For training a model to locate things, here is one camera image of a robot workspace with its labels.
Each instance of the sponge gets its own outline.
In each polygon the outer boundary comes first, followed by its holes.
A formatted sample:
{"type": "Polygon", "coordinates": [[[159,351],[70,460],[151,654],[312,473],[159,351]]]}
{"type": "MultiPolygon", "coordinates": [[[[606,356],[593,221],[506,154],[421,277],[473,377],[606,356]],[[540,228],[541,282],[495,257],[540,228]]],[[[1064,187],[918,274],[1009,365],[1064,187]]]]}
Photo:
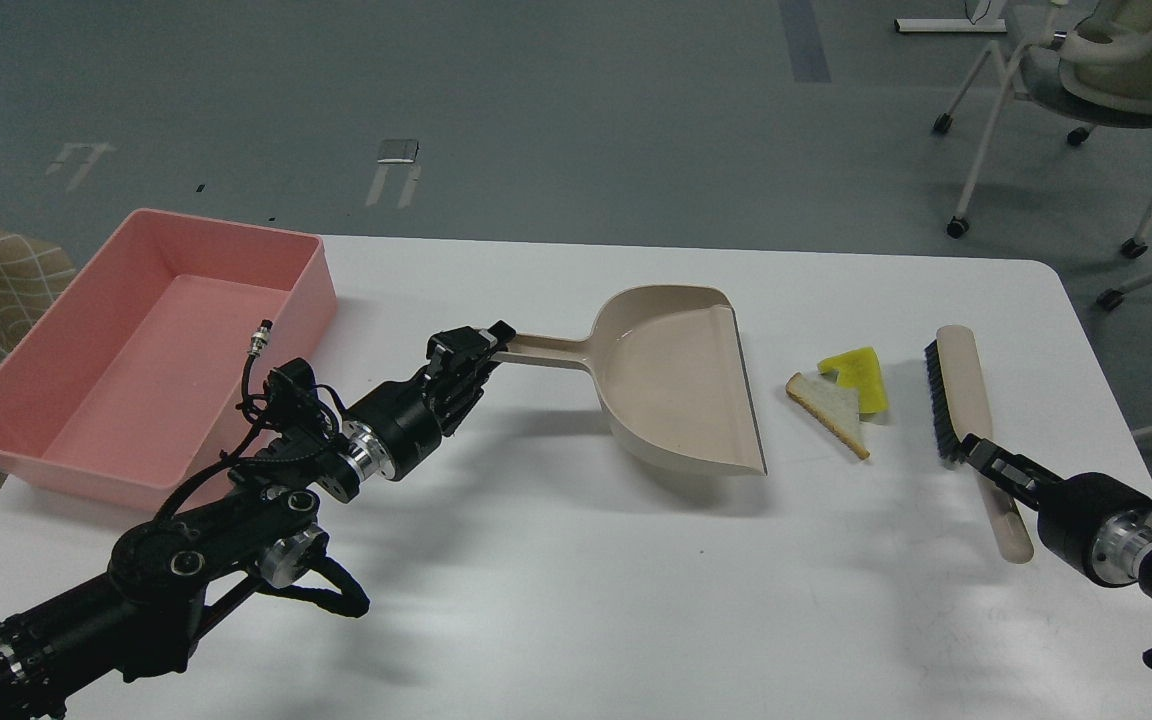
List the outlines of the sponge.
{"type": "Polygon", "coordinates": [[[861,393],[861,414],[881,414],[887,410],[887,389],[882,386],[882,370],[873,347],[861,347],[842,355],[826,357],[817,363],[820,373],[838,373],[838,386],[854,387],[861,393]]]}

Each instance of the dustpan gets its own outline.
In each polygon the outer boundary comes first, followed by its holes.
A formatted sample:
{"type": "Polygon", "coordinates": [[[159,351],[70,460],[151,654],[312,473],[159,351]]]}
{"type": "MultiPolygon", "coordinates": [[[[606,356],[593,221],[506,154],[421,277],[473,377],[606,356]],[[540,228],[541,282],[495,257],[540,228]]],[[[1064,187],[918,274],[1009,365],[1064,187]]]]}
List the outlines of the dustpan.
{"type": "Polygon", "coordinates": [[[585,340],[518,334],[495,359],[584,370],[612,434],[652,465],[767,473],[736,313],[717,288],[630,288],[602,305],[585,340]]]}

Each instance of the pink tray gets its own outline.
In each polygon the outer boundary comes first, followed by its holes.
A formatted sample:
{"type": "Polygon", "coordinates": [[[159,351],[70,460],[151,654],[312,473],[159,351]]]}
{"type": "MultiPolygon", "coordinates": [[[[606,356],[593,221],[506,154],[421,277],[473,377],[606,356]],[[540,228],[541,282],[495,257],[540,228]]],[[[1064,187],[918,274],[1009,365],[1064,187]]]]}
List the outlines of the pink tray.
{"type": "Polygon", "coordinates": [[[253,382],[310,355],[336,305],[311,234],[137,210],[0,366],[0,469],[154,509],[247,432],[233,407],[262,319],[253,382]]]}

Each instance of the brush bristles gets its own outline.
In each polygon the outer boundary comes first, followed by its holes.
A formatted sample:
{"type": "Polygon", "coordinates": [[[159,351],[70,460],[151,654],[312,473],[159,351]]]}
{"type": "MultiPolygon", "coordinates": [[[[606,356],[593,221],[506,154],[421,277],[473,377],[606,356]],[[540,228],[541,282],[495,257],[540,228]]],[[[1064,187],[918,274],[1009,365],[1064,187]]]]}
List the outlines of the brush bristles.
{"type": "Polygon", "coordinates": [[[954,432],[954,420],[950,419],[950,399],[945,392],[945,377],[941,376],[941,354],[937,342],[923,351],[927,359],[927,385],[932,391],[932,429],[935,430],[935,450],[942,460],[961,462],[965,458],[963,444],[954,432]]]}

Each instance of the bread crust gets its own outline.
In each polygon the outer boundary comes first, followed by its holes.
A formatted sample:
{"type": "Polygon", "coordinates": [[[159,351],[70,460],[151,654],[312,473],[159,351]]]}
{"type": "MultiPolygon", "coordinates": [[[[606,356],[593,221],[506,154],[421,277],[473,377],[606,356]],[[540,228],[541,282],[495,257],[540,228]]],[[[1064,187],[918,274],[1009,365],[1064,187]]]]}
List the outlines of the bread crust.
{"type": "Polygon", "coordinates": [[[803,406],[804,410],[812,414],[813,418],[818,419],[834,437],[841,439],[842,444],[849,448],[849,450],[855,452],[856,457],[865,460],[869,457],[869,450],[865,450],[865,446],[861,445],[861,439],[858,437],[851,437],[851,433],[846,432],[844,429],[838,426],[838,424],[829,418],[829,416],[820,409],[820,407],[813,406],[812,400],[806,397],[801,388],[803,388],[803,382],[806,378],[803,373],[794,373],[789,382],[785,384],[785,393],[790,396],[791,400],[797,402],[797,404],[803,406]]]}

